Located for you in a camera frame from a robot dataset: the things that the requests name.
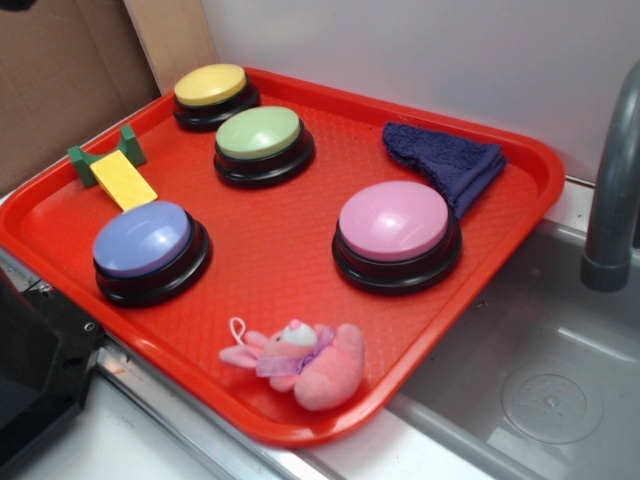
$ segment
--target plush toy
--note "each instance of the plush toy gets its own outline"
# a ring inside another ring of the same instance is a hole
[[[240,324],[241,332],[235,324]],[[307,410],[328,410],[346,402],[356,392],[364,372],[365,342],[358,327],[340,325],[336,330],[294,319],[271,338],[248,331],[241,319],[231,320],[239,345],[220,352],[220,360],[236,367],[255,369],[269,378],[278,392],[293,390]]]

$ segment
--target folded cloth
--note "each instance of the folded cloth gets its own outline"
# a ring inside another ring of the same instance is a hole
[[[382,141],[401,165],[421,172],[462,218],[502,172],[502,147],[400,123],[387,123]]]

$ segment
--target stainless steel sink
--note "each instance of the stainless steel sink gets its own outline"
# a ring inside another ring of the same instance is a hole
[[[498,478],[639,478],[640,259],[598,293],[583,246],[543,221],[389,408]]]

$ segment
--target green block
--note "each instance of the green block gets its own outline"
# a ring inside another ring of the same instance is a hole
[[[69,158],[71,159],[73,168],[75,168],[80,180],[82,180],[82,184],[85,187],[91,187],[96,185],[98,181],[93,176],[89,165],[97,162],[107,155],[112,154],[116,150],[120,150],[134,167],[147,163],[147,158],[145,157],[142,147],[140,147],[138,139],[136,138],[136,134],[133,132],[130,125],[125,125],[120,128],[120,142],[118,142],[118,146],[110,152],[103,153],[102,155],[92,155],[85,152],[78,146],[71,147],[67,152],[69,153]]]

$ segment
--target plastic tray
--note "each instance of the plastic tray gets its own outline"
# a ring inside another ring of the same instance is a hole
[[[99,188],[85,188],[68,159],[20,188],[0,209],[0,243],[95,316],[115,337],[250,436],[296,446],[335,438],[383,407],[455,322],[562,191],[554,153],[519,135],[247,69],[263,105],[295,110],[316,141],[316,158],[282,185],[241,190],[213,167],[215,133],[178,128],[166,95],[130,124],[148,163],[139,171],[161,199],[198,219],[212,237],[213,262],[180,297],[139,310],[103,299],[94,280],[93,240],[119,213]],[[355,192],[390,179],[424,181],[398,166],[381,141],[383,125],[404,122],[497,142],[504,173],[462,219],[463,252],[454,272],[422,293],[368,294],[337,273],[331,240],[342,205]],[[115,148],[119,127],[85,149]],[[232,345],[231,317],[271,334],[291,318],[365,333],[365,378],[343,407],[310,413],[251,371],[222,364]]]

